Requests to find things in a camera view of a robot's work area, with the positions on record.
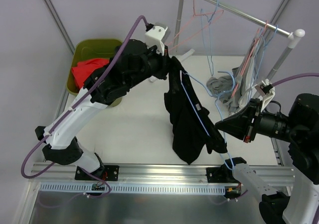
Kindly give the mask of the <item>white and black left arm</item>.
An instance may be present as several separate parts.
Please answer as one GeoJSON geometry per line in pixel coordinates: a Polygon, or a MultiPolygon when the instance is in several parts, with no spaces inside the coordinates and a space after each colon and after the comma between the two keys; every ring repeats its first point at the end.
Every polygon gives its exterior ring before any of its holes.
{"type": "Polygon", "coordinates": [[[36,128],[37,137],[45,144],[42,148],[45,160],[76,165],[86,170],[91,179],[100,179],[103,162],[98,154],[80,144],[77,133],[100,111],[144,80],[151,76],[165,80],[170,60],[166,45],[159,49],[155,44],[130,39],[116,47],[109,63],[89,75],[69,108],[51,125],[36,128]]]}

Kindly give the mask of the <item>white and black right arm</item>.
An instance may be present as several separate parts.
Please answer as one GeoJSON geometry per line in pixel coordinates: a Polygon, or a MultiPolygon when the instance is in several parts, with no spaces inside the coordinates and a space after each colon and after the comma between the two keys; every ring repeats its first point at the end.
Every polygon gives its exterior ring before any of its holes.
{"type": "Polygon", "coordinates": [[[252,99],[238,113],[216,123],[216,128],[246,143],[257,134],[287,143],[279,152],[284,165],[291,164],[294,183],[290,196],[269,186],[244,161],[223,169],[227,182],[240,181],[259,203],[267,224],[317,224],[319,222],[319,97],[297,95],[288,115],[264,111],[252,99]]]}

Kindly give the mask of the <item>grey tank top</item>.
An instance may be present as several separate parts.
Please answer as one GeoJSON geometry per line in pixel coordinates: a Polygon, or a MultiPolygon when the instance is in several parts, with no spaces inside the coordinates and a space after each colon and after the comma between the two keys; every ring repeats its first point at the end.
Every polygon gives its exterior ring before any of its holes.
{"type": "Polygon", "coordinates": [[[242,85],[237,88],[234,97],[231,97],[232,78],[230,75],[226,74],[219,78],[210,77],[206,82],[206,86],[213,95],[218,95],[223,91],[231,90],[230,92],[222,94],[219,100],[227,107],[229,113],[236,113],[240,110],[239,100],[242,97],[242,85]]]}

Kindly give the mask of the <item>red tank top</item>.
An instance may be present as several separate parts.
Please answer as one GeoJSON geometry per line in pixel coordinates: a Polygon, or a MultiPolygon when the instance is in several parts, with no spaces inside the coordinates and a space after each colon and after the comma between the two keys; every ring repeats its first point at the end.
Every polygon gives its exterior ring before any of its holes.
{"type": "Polygon", "coordinates": [[[78,89],[84,86],[85,80],[98,68],[109,63],[106,58],[94,58],[86,61],[80,61],[75,67],[71,68],[71,73],[74,76],[75,85],[78,89]]]}

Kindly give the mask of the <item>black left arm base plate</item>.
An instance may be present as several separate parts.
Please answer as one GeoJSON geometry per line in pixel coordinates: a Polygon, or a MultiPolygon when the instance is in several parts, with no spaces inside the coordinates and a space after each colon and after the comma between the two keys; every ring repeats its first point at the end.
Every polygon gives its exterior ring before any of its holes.
{"type": "MultiPolygon", "coordinates": [[[[118,165],[106,165],[100,167],[96,171],[92,172],[91,175],[97,178],[100,178],[105,181],[117,181],[119,175],[119,166],[118,165]]],[[[93,181],[93,177],[85,173],[80,167],[77,166],[75,172],[75,180],[79,181],[93,181]]]]}

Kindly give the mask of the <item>black tank top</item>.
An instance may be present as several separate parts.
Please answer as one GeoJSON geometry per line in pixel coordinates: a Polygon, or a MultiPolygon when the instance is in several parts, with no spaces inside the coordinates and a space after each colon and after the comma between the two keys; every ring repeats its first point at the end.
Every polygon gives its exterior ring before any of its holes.
{"type": "Polygon", "coordinates": [[[168,80],[164,105],[172,124],[172,148],[176,155],[190,165],[203,147],[208,154],[227,153],[225,139],[210,120],[209,110],[200,103],[189,75],[176,57],[170,60],[168,80]]]}

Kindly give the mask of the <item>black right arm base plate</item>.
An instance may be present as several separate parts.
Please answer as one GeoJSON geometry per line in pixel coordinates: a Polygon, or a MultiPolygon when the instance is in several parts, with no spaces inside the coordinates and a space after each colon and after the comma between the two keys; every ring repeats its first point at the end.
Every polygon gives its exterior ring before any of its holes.
{"type": "Polygon", "coordinates": [[[238,183],[225,165],[206,168],[206,177],[208,183],[238,183]]]}

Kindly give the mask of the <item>light blue wire hanger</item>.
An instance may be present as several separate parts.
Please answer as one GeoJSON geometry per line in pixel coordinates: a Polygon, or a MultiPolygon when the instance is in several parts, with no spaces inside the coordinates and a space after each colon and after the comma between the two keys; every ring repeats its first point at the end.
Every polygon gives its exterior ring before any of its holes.
{"type": "Polygon", "coordinates": [[[219,0],[217,0],[217,4],[215,5],[214,12],[212,12],[212,13],[204,14],[204,10],[203,10],[203,9],[200,10],[200,13],[202,14],[201,19],[200,19],[201,37],[202,37],[202,43],[203,43],[203,47],[204,47],[204,52],[205,52],[205,56],[206,56],[206,59],[207,59],[207,63],[208,63],[208,67],[209,67],[210,75],[211,75],[211,76],[214,75],[214,62],[213,62],[211,24],[212,24],[212,20],[213,20],[213,18],[214,18],[214,15],[215,15],[216,12],[217,12],[218,2],[219,2],[219,0]],[[206,27],[208,28],[209,49],[207,49],[206,43],[205,43],[205,36],[204,36],[204,18],[206,18],[206,20],[207,20],[206,27]]]}

